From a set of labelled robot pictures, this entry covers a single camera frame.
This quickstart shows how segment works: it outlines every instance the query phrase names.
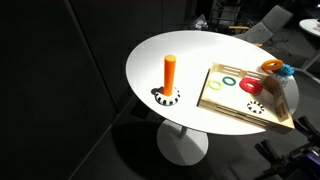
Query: red ring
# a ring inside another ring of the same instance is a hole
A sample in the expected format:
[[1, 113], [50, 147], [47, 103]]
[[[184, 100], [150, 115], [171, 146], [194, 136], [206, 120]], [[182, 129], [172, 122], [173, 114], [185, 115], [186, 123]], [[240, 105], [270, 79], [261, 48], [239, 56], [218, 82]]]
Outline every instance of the red ring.
[[254, 95], [260, 94], [263, 89], [260, 81], [252, 78], [242, 78], [239, 85], [241, 89]]

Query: orange peg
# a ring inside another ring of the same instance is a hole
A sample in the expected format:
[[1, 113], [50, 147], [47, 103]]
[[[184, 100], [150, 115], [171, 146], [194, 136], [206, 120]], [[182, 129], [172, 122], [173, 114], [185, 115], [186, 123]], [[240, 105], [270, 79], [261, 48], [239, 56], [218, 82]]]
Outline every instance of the orange peg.
[[168, 55], [164, 58], [164, 88], [163, 95], [171, 96], [173, 89], [174, 70], [176, 67], [176, 57]]

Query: wooden tray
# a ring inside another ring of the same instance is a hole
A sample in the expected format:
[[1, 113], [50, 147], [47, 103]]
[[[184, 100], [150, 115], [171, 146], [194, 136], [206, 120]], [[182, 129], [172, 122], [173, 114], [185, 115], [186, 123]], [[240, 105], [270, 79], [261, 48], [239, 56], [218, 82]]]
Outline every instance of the wooden tray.
[[[234, 86], [224, 84], [222, 79], [225, 76], [234, 78], [236, 84]], [[252, 95], [241, 89], [239, 82], [244, 77], [260, 81], [263, 85], [260, 95]], [[210, 88], [210, 80], [221, 82], [221, 89]], [[213, 63], [205, 80], [198, 106], [282, 134], [294, 129], [280, 82], [276, 78], [258, 72]]]

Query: table base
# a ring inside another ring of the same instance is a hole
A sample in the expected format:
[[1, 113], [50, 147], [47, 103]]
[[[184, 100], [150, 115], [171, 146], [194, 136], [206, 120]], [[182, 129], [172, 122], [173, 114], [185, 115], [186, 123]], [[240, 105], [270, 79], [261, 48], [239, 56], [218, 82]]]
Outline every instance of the table base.
[[180, 166], [190, 166], [203, 159], [208, 151], [206, 133], [188, 129], [165, 120], [157, 133], [158, 147], [165, 158]]

